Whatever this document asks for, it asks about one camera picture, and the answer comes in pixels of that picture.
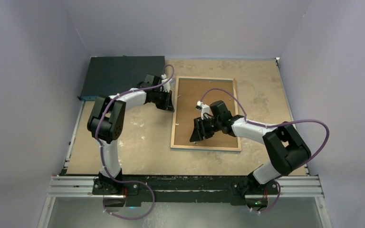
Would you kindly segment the blue wooden picture frame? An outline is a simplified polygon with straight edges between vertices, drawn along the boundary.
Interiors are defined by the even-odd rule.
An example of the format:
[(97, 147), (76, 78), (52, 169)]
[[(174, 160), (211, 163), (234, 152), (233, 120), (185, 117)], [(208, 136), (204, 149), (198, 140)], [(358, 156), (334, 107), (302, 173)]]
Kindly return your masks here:
[(178, 76), (173, 91), (173, 123), (171, 149), (191, 151), (241, 152), (241, 138), (216, 132), (213, 137), (190, 142), (193, 133), (193, 120), (201, 116), (195, 109), (197, 102), (206, 95), (203, 102), (207, 105), (222, 100), (233, 116), (239, 114), (239, 106), (232, 98), (237, 97), (236, 81), (233, 78)]

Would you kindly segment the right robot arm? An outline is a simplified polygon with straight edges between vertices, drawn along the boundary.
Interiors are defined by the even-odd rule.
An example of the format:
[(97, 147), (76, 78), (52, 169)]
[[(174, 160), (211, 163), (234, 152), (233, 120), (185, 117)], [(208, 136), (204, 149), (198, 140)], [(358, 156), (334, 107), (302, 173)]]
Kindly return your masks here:
[(233, 116), (221, 100), (211, 105), (198, 101), (196, 109), (201, 116), (194, 119), (191, 142), (203, 141), (222, 132), (265, 146), (269, 162), (248, 175), (248, 188), (253, 193), (260, 193), (269, 181), (289, 175), (311, 157), (310, 149), (292, 124), (285, 122), (277, 127), (258, 122), (252, 124), (242, 115)]

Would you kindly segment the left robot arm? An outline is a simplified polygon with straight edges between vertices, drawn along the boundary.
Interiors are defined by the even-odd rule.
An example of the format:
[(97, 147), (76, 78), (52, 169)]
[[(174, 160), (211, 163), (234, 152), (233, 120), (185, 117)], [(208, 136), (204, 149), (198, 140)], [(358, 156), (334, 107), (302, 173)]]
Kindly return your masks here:
[(125, 113), (140, 105), (155, 104), (160, 110), (174, 112), (171, 77), (166, 74), (161, 76), (147, 75), (137, 87), (120, 94), (97, 97), (89, 120), (87, 129), (97, 141), (100, 149), (102, 168), (100, 177), (106, 177), (104, 188), (110, 194), (118, 194), (124, 181), (119, 176), (121, 165), (118, 160), (118, 138), (120, 137), (125, 120)]

